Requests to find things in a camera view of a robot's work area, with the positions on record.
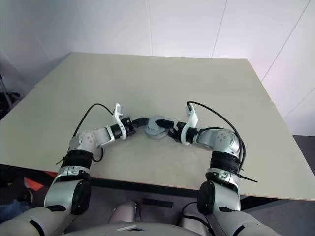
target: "white table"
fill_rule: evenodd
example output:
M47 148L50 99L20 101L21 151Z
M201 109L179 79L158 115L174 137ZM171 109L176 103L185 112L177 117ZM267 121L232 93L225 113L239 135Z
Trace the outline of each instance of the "white table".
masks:
M204 103L238 129L246 147L241 194L315 200L315 177L246 59L199 59L73 53L0 122L0 163L58 171L55 165L85 111L99 102L125 105L131 119L164 115L187 121L186 101ZM228 128L195 106L198 127ZM95 107L80 130L112 125ZM108 146L92 176L184 189L205 181L211 153L142 129Z

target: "tabletop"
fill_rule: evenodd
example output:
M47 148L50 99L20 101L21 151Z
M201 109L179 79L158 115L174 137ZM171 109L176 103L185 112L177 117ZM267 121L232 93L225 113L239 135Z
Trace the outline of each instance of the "tabletop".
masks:
M186 101L227 118L246 144L242 195L315 200L315 177L274 103L246 59L172 58L73 53L0 121L0 163L55 171L86 110L93 103L124 105L131 119L163 115L186 122ZM195 105L197 127L229 128ZM113 125L94 107L79 131ZM142 128L105 149L91 166L97 178L184 189L205 181L211 152L170 137L149 139Z

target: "white wall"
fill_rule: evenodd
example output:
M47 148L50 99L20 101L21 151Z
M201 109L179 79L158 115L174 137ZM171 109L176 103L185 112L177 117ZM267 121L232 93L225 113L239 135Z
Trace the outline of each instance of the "white wall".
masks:
M23 94L70 52L248 58L293 134L315 135L315 0L0 0Z

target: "gray floor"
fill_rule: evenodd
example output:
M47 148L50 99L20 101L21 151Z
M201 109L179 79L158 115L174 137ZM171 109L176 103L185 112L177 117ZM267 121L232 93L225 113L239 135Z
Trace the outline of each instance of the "gray floor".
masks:
M315 137L294 136L294 138L313 173L315 173ZM3 204L12 199L21 186L23 186L23 182L18 180L11 188L2 189L0 203ZM45 191L47 189L43 188L36 193L35 206L42 204ZM142 221L169 224L176 224L179 220L181 208L186 203L196 200L193 198L93 187L89 209L75 219L68 227L67 232L106 223L113 209L119 203L127 200L141 202L143 198L174 202L174 208L141 206ZM248 213L284 236L315 236L315 202L279 200L275 204L251 209Z

